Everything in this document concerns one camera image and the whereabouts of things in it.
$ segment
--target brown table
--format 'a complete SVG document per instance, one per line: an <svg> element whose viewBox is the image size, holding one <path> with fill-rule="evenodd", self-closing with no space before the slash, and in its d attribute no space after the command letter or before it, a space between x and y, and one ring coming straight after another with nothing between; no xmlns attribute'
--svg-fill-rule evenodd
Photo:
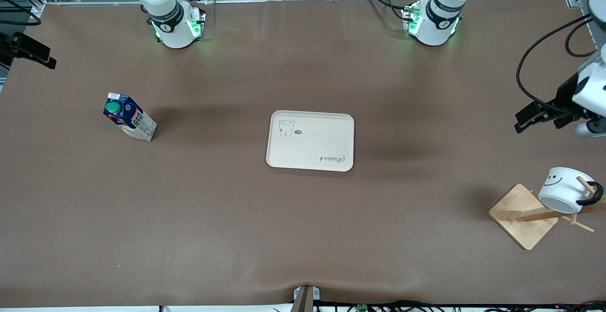
<svg viewBox="0 0 606 312"><path fill-rule="evenodd" d="M564 0L472 0L444 46L365 1L219 4L205 40L158 44L138 6L48 6L27 33L57 69L18 60L0 96L0 305L604 299L606 219L559 223L524 251L489 208L549 168L605 180L604 140L551 124L517 135L522 53L580 15ZM560 33L523 81L545 99L581 60ZM586 30L573 41L593 46ZM109 91L158 122L129 139ZM351 114L345 174L265 162L279 109Z"/></svg>

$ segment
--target white tray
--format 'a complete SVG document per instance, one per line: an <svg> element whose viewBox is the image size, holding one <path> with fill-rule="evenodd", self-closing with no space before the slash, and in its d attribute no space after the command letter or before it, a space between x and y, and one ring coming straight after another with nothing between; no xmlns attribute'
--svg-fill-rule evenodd
<svg viewBox="0 0 606 312"><path fill-rule="evenodd" d="M346 172L353 167L349 114L276 111L271 115L266 161L274 168Z"/></svg>

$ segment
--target bear drawing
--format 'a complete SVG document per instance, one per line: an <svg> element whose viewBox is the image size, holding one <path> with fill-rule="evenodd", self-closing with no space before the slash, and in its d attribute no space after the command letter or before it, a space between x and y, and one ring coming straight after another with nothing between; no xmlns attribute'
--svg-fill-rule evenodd
<svg viewBox="0 0 606 312"><path fill-rule="evenodd" d="M280 120L280 135L282 137L290 137L293 134L294 121L293 120Z"/></svg>

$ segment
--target wooden base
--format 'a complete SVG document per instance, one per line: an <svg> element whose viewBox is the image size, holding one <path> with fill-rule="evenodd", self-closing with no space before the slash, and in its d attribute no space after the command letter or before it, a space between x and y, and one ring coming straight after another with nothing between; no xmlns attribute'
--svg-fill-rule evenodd
<svg viewBox="0 0 606 312"><path fill-rule="evenodd" d="M517 221L524 211L543 208L543 204L524 185L516 184L489 211L498 223L520 247L531 250L558 222L558 218L538 221Z"/></svg>

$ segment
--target mug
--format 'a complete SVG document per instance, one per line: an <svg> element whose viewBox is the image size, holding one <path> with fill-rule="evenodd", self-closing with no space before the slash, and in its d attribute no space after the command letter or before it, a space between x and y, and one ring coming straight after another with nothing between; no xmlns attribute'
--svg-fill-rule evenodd
<svg viewBox="0 0 606 312"><path fill-rule="evenodd" d="M590 196L582 183L576 178L581 177L589 185L596 187L596 192ZM549 170L547 180L539 191L539 200L547 208L565 214L575 214L585 205L597 203L604 194L604 187L595 182L587 174L575 169L553 168Z"/></svg>

